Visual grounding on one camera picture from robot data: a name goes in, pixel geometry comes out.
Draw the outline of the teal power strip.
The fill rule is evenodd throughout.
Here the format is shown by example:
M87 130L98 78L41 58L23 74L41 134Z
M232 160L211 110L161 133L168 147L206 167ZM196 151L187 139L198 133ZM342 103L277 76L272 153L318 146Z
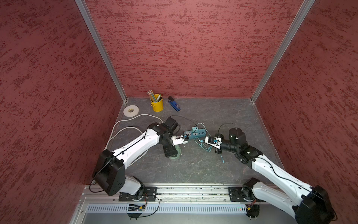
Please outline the teal power strip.
M203 128L199 129L197 133L193 133L192 130L183 132L183 135L188 135L190 140L194 138L205 138L206 134L207 132Z

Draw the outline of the teal usb charger adapter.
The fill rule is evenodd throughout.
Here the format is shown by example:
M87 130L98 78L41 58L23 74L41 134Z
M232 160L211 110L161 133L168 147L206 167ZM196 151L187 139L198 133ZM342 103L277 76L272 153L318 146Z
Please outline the teal usb charger adapter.
M192 132L197 133L199 131L199 128L197 126L192 127Z

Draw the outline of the green meat grinder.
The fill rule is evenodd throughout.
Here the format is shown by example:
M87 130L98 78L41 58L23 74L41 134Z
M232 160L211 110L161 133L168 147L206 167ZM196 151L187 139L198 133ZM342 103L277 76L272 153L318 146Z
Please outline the green meat grinder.
M171 160L177 160L177 159L179 159L180 156L181 156L181 148L179 147L179 145L176 145L176 146L175 146L175 149L176 149L176 155L171 156L171 157L169 158L169 159L171 159Z

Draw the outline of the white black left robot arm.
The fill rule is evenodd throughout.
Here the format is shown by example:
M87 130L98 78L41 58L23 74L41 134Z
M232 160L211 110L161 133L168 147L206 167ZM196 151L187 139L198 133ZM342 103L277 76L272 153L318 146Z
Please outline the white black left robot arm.
M162 145L165 157L177 157L179 152L173 144L173 132L178 122L168 118L165 122L152 123L146 131L127 145L113 150L104 150L98 158L92 174L95 181L108 196L118 192L137 197L144 194L144 184L135 177L126 176L125 170L144 155L151 147Z

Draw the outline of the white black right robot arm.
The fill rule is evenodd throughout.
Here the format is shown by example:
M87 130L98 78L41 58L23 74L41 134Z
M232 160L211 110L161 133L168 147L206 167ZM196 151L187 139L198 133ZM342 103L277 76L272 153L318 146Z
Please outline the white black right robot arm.
M324 188L312 187L277 166L263 152L248 144L241 129L230 129L227 140L220 133L208 136L205 143L215 147L215 152L219 155L223 151L233 153L242 164L260 173L279 188L271 188L256 178L246 181L241 189L241 197L248 202L248 217L257 217L257 202L265 201L292 216L298 224L329 224L337 220L337 214Z

